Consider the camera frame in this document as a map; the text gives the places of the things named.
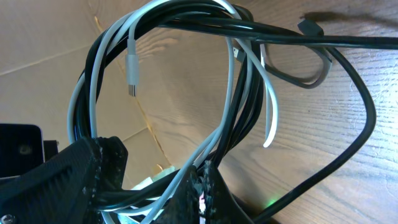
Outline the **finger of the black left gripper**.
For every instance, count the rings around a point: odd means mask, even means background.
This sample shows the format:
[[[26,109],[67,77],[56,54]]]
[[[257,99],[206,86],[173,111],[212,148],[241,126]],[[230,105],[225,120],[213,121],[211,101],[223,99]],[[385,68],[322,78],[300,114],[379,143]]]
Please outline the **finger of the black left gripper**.
[[[102,223],[98,193],[122,187],[128,151],[116,136],[82,138],[1,186],[1,223]]]

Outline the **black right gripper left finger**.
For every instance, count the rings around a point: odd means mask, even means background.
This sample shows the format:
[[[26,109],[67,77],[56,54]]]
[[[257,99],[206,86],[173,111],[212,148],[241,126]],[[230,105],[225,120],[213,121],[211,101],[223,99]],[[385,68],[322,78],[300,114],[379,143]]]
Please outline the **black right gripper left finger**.
[[[199,224],[202,184],[197,168],[190,166],[182,177],[174,196],[154,220],[158,224]]]

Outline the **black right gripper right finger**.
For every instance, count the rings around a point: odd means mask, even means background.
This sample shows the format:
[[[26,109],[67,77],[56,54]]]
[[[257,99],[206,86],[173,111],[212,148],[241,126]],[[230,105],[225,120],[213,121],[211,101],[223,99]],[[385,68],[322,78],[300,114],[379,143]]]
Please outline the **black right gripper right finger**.
[[[203,196],[206,224],[253,224],[237,204],[219,170],[211,161],[205,161]]]

